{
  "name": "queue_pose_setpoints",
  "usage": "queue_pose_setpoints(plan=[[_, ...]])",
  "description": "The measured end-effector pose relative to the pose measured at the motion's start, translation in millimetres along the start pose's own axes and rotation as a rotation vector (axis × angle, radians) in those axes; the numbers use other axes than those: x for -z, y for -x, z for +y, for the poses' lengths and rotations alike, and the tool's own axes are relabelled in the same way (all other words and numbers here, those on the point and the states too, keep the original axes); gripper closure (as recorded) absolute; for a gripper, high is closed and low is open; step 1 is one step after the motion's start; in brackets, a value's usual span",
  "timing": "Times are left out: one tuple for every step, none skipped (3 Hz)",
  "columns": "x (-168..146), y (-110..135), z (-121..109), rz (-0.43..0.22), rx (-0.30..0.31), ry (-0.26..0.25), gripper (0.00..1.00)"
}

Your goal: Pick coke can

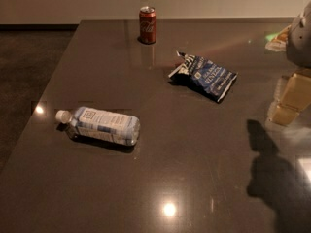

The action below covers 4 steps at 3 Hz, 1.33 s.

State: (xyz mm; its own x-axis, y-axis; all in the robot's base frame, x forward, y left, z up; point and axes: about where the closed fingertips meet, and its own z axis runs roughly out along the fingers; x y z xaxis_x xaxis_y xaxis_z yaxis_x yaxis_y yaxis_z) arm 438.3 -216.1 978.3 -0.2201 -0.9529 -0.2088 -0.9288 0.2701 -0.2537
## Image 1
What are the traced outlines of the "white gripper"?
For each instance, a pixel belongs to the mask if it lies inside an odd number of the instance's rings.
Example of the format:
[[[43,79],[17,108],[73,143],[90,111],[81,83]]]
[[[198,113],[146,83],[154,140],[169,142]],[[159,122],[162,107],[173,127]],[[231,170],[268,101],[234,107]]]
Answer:
[[[286,55],[297,66],[311,67],[311,2],[291,24]],[[311,69],[298,69],[278,80],[267,118],[275,124],[287,126],[310,105]]]

